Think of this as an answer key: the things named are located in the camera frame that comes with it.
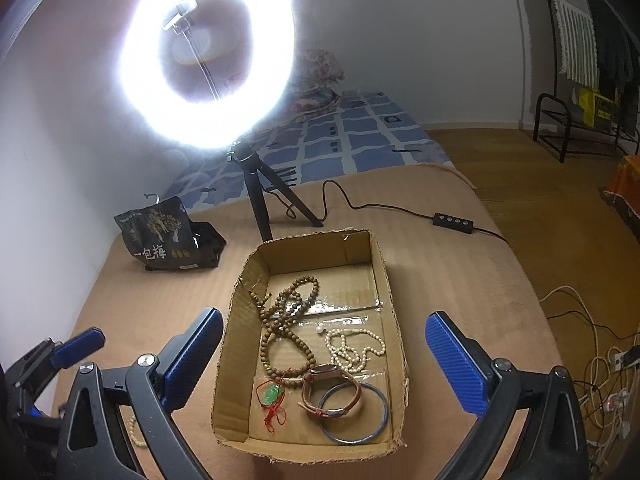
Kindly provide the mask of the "black snack bag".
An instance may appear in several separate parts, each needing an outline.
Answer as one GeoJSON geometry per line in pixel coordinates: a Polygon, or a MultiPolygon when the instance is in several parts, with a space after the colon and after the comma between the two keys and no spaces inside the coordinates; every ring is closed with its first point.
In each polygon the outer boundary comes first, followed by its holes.
{"type": "Polygon", "coordinates": [[[207,221],[193,221],[174,196],[114,217],[130,255],[148,271],[215,269],[226,239],[207,221]]]}

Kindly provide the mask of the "cardboard box tray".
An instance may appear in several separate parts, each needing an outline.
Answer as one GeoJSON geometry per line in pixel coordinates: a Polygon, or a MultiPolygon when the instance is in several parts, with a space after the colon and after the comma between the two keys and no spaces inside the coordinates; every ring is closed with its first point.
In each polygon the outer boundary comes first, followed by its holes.
{"type": "Polygon", "coordinates": [[[347,229],[260,244],[236,282],[212,427],[229,448],[275,462],[362,462],[401,444],[408,368],[378,243],[347,229]],[[302,377],[336,364],[362,385],[352,411],[315,419],[302,377]]]}

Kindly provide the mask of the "orange wooden stool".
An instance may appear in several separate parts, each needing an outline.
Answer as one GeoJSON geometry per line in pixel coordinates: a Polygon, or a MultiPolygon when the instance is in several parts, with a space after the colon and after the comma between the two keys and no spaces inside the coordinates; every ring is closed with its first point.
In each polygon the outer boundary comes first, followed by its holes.
{"type": "Polygon", "coordinates": [[[640,156],[626,155],[618,163],[607,186],[600,189],[605,203],[613,207],[626,226],[640,238],[640,156]]]}

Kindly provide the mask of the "blue checkered bedsheet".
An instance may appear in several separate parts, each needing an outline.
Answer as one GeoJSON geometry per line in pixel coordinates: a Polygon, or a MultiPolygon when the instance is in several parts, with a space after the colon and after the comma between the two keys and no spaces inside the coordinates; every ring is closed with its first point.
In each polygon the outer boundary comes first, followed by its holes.
{"type": "MultiPolygon", "coordinates": [[[[452,165],[442,147],[383,92],[345,96],[330,114],[258,134],[254,150],[289,186],[386,167],[452,165]]],[[[189,210],[245,195],[242,170],[226,152],[183,171],[165,193],[189,210]]]]}

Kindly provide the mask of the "black metal shoe rack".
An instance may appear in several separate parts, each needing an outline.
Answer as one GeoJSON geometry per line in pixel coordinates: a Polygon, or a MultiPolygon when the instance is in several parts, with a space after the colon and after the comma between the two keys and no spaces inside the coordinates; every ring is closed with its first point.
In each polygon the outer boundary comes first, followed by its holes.
{"type": "Polygon", "coordinates": [[[639,130],[625,131],[614,101],[587,91],[578,103],[551,93],[536,99],[533,141],[552,151],[562,164],[568,156],[619,158],[639,154],[639,130]]]}

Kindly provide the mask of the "folded floral quilt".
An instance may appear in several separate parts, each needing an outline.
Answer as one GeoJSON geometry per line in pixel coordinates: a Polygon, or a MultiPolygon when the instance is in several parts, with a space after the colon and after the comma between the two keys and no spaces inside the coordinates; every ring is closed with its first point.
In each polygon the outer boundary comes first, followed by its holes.
{"type": "Polygon", "coordinates": [[[300,49],[284,97],[286,109],[298,116],[333,106],[341,97],[345,74],[335,55],[324,49],[300,49]]]}

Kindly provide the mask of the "clothes drying rack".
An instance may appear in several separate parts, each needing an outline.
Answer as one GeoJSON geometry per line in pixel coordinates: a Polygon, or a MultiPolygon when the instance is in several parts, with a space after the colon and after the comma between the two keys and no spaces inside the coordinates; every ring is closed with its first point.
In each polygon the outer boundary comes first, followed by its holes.
{"type": "Polygon", "coordinates": [[[639,0],[547,0],[552,93],[598,92],[623,110],[639,104],[639,0]]]}

